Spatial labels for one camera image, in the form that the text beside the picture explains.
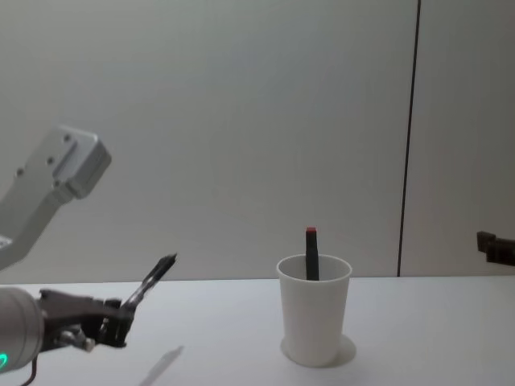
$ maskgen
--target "white wall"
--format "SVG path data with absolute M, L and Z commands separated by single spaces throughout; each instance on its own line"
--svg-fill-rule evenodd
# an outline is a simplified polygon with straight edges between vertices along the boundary
M 4 0 L 0 191 L 56 124 L 113 165 L 0 282 L 272 277 L 320 252 L 393 276 L 412 0 Z
M 476 232 L 515 239 L 515 2 L 424 0 L 402 275 L 515 274 Z

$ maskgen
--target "white table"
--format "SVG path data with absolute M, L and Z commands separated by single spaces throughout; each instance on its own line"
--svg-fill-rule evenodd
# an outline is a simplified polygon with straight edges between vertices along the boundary
M 99 298 L 137 283 L 52 285 Z M 36 295 L 41 285 L 24 285 Z M 303 368 L 279 350 L 278 282 L 170 281 L 142 304 L 128 347 L 67 348 L 39 358 L 35 386 L 138 386 L 166 354 L 181 354 L 153 383 L 173 385 L 513 386 L 515 277 L 355 278 L 344 333 L 354 360 Z M 0 376 L 16 386 L 29 368 Z

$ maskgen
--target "pen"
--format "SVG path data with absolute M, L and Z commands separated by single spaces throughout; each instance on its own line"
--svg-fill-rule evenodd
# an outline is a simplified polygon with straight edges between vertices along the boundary
M 316 245 L 316 228 L 306 229 L 306 279 L 319 279 L 319 250 Z

